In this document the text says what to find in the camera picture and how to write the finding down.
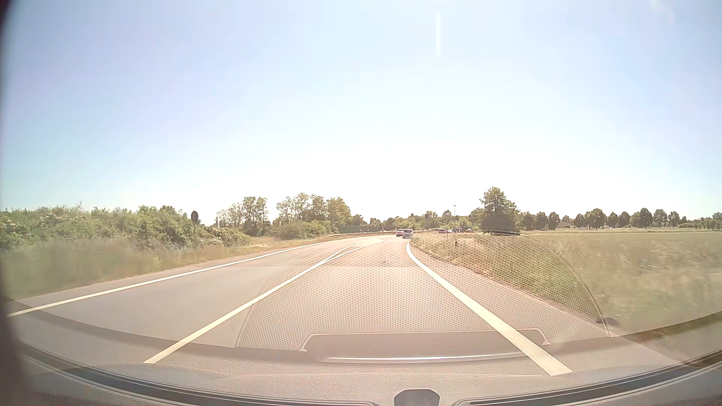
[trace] treeline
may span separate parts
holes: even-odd
[[[344,225],[367,225],[362,215],[351,215],[351,209],[341,197],[326,199],[306,193],[286,196],[276,204],[279,215],[273,222],[269,222],[267,202],[263,197],[245,197],[242,202],[218,212],[214,226],[241,230],[249,236],[289,240],[338,233]]]
[[[269,220],[268,199],[247,196],[216,214],[212,225],[195,225],[188,213],[172,206],[141,206],[137,210],[114,210],[94,207],[41,207],[36,210],[0,212],[0,249],[53,239],[127,238],[140,249],[187,249],[202,246],[239,246],[250,243],[252,236],[280,239],[314,238],[338,233],[346,225],[370,225],[383,230],[399,228],[471,228],[474,230],[554,230],[564,226],[599,229],[624,227],[722,228],[722,213],[688,220],[676,211],[663,209],[652,213],[642,208],[633,214],[612,212],[606,215],[595,208],[574,218],[562,218],[556,212],[520,212],[499,188],[489,188],[479,199],[481,205],[468,215],[453,215],[445,210],[439,215],[428,210],[407,217],[386,220],[352,215],[341,197],[329,199],[317,194],[299,193],[286,196],[276,204],[278,217]]]
[[[185,249],[205,245],[244,245],[241,230],[194,225],[173,206],[141,206],[136,211],[41,207],[0,212],[0,249],[53,239],[127,238],[139,249]]]

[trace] tall tree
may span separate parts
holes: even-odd
[[[479,199],[484,207],[482,229],[514,231],[514,216],[516,204],[506,198],[504,192],[498,187],[491,187],[484,192],[484,198]]]
[[[534,218],[533,214],[531,214],[530,212],[523,213],[521,223],[523,224],[525,230],[527,230],[527,231],[533,230],[535,222],[536,222],[536,219]]]
[[[549,229],[556,230],[559,225],[559,215],[555,212],[549,213]]]
[[[647,228],[652,225],[652,213],[650,213],[646,207],[642,207],[639,210],[639,225],[642,228]]]
[[[642,215],[640,215],[639,212],[634,212],[634,214],[632,214],[632,217],[630,217],[630,223],[633,227],[642,228],[642,223],[640,222],[641,217]]]
[[[630,214],[627,212],[622,212],[621,215],[619,215],[619,226],[624,228],[627,227],[630,224]]]
[[[291,200],[291,210],[294,220],[309,221],[308,215],[311,206],[309,198],[310,196],[301,192]]]
[[[675,211],[669,212],[668,220],[669,220],[670,227],[678,226],[679,225],[679,213],[675,212]]]
[[[276,210],[278,210],[278,217],[274,221],[277,225],[287,224],[293,220],[293,200],[290,196],[286,196],[285,199],[276,203]]]
[[[589,227],[594,227],[595,230],[604,227],[606,223],[606,215],[599,208],[595,208],[589,212]]]
[[[326,220],[326,218],[329,216],[329,210],[326,200],[323,199],[323,196],[312,194],[310,195],[309,199],[310,206],[308,208],[309,213],[305,216],[306,221]]]
[[[351,209],[342,198],[332,197],[326,203],[331,225],[339,227],[351,221]]]
[[[616,226],[619,224],[619,216],[617,216],[617,213],[609,213],[609,216],[606,218],[606,223],[607,225],[609,225],[610,228],[616,228]]]
[[[243,232],[249,236],[257,236],[259,224],[256,222],[256,197],[246,196],[240,205],[243,214]]]
[[[534,228],[543,230],[549,224],[549,218],[544,212],[538,212],[534,218]]]
[[[654,210],[652,220],[657,227],[661,228],[663,223],[667,221],[667,214],[662,209]]]
[[[577,217],[574,217],[574,227],[576,228],[582,228],[584,227],[584,215],[579,213],[577,214]]]

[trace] green vegetation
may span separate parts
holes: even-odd
[[[242,246],[250,238],[236,228],[194,225],[188,213],[172,206],[83,210],[41,207],[0,212],[0,249],[41,241],[120,238],[137,249],[191,249]]]

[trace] windshield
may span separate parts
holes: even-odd
[[[17,2],[0,110],[17,340],[158,385],[375,405],[722,350],[720,12]]]

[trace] field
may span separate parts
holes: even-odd
[[[588,290],[602,315],[616,319],[623,332],[722,311],[722,233],[654,231],[459,234],[457,246],[445,236],[418,233],[412,243],[572,311],[593,311]]]

